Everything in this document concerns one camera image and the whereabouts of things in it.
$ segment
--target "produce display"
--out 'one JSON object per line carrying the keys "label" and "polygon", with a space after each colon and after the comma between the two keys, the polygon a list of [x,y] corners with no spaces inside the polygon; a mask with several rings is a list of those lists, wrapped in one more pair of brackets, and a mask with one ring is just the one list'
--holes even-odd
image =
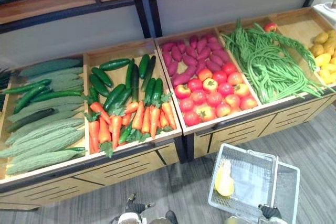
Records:
{"label": "produce display", "polygon": [[253,28],[244,29],[238,21],[231,34],[221,33],[260,101],[273,102],[301,92],[321,97],[321,84],[305,76],[287,48],[295,49],[314,72],[312,53],[300,42],[265,28],[255,23]]}
{"label": "produce display", "polygon": [[[85,115],[91,153],[105,151],[111,157],[118,146],[176,130],[171,94],[164,94],[161,78],[153,78],[155,62],[156,56],[145,54],[139,66],[134,59],[117,59],[91,69],[87,100],[92,113]],[[114,71],[120,68],[125,68],[125,79],[114,87]]]}
{"label": "produce display", "polygon": [[213,34],[161,46],[187,126],[257,106],[243,76]]}
{"label": "produce display", "polygon": [[315,63],[320,70],[319,76],[325,84],[336,82],[336,30],[320,33],[314,38],[310,48]]}
{"label": "produce display", "polygon": [[0,151],[8,158],[7,175],[16,175],[80,157],[84,147],[83,67],[77,59],[43,62],[23,69],[16,77],[19,87],[3,94],[18,96],[12,115],[5,118],[12,124],[6,128],[10,136]]}

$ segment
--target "wooden drawer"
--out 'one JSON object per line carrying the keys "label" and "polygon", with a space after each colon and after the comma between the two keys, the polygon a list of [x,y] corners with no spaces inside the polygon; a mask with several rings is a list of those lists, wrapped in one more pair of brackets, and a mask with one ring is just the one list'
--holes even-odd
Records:
{"label": "wooden drawer", "polygon": [[171,143],[160,146],[153,151],[109,162],[94,170],[77,175],[76,178],[111,185],[159,169],[178,160],[175,145]]}

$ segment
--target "yellow item in basket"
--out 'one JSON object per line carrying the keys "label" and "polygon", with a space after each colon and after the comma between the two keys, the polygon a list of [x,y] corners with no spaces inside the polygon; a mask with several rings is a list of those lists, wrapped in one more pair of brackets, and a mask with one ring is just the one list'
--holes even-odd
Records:
{"label": "yellow item in basket", "polygon": [[224,159],[219,165],[216,179],[215,190],[222,196],[229,197],[235,191],[234,180],[230,177],[231,162]]}

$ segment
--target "wood-grain floor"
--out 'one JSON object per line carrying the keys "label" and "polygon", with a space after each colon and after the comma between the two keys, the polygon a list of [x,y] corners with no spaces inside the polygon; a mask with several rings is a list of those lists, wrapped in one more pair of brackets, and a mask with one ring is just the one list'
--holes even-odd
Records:
{"label": "wood-grain floor", "polygon": [[[239,147],[278,155],[301,169],[297,223],[333,223],[336,212],[336,111]],[[229,215],[207,202],[216,154],[174,164],[36,211],[0,211],[0,223],[108,223],[122,213],[131,193],[155,202],[143,213],[152,220],[173,210],[181,224],[223,223]]]}

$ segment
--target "green cucumber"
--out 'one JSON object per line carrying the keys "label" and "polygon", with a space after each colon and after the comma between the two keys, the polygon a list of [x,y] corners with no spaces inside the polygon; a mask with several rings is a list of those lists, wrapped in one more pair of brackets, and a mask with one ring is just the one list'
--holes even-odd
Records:
{"label": "green cucumber", "polygon": [[149,55],[145,54],[142,56],[142,59],[139,64],[139,76],[141,79],[145,78],[148,63],[149,63]]}
{"label": "green cucumber", "polygon": [[137,64],[134,64],[132,69],[132,102],[139,101],[139,70]]}
{"label": "green cucumber", "polygon": [[116,70],[126,66],[128,63],[130,63],[130,61],[130,59],[111,60],[109,62],[103,63],[99,66],[99,68],[104,71]]}
{"label": "green cucumber", "polygon": [[112,88],[113,82],[111,81],[110,77],[101,69],[99,68],[92,68],[92,73],[94,73],[107,87]]}
{"label": "green cucumber", "polygon": [[131,88],[131,80],[132,80],[132,69],[133,69],[133,66],[134,66],[134,59],[132,59],[132,60],[130,61],[130,63],[128,64],[128,67],[127,67],[126,81],[125,81],[125,84],[126,84],[126,88],[127,88],[127,89],[130,89],[130,88]]}
{"label": "green cucumber", "polygon": [[125,84],[119,84],[116,86],[109,94],[107,99],[105,100],[105,103],[103,105],[104,110],[108,111],[115,99],[120,95],[120,93],[125,89]]}
{"label": "green cucumber", "polygon": [[146,74],[145,74],[145,77],[143,79],[143,83],[141,85],[141,91],[142,92],[145,92],[145,90],[147,88],[147,85],[148,85],[150,79],[152,78],[152,74],[153,74],[154,67],[155,67],[155,60],[156,60],[156,56],[154,55],[148,63]]}
{"label": "green cucumber", "polygon": [[99,78],[95,74],[90,74],[90,81],[92,86],[104,97],[109,96],[109,91],[105,87],[104,83],[102,83]]}

